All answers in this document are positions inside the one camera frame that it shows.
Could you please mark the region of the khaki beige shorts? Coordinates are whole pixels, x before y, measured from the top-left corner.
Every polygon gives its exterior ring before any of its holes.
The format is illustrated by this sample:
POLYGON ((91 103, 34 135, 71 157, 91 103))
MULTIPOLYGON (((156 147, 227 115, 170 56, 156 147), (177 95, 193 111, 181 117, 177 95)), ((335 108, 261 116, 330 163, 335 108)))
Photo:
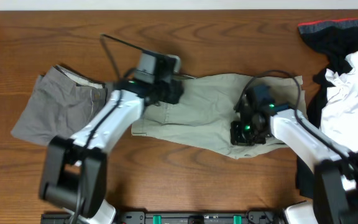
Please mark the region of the khaki beige shorts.
POLYGON ((250 81, 250 76, 235 73, 184 80, 179 103, 147 107, 141 119, 132 124, 131 133, 209 149, 233 159, 285 147, 275 138, 254 146, 231 144, 231 122, 238 117, 234 105, 250 81))

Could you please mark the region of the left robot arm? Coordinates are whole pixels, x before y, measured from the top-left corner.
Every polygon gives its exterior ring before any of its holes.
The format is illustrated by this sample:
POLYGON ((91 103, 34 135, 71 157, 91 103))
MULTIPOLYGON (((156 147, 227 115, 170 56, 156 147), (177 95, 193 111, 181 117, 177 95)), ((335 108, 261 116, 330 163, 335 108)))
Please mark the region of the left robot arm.
POLYGON ((39 197, 70 211, 69 223, 112 223, 116 210, 105 200, 109 154, 146 107, 177 104, 183 92, 179 80, 119 81, 106 105, 84 128, 49 142, 39 197))

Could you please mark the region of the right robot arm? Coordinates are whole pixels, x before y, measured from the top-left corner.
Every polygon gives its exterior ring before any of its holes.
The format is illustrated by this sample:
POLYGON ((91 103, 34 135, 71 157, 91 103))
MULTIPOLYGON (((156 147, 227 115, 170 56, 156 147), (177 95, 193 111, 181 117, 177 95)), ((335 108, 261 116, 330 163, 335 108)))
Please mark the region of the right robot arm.
POLYGON ((285 223, 358 223, 358 152, 329 139, 287 104, 242 107, 231 142, 252 146, 268 136, 291 148, 314 176, 313 200, 285 208, 285 223))

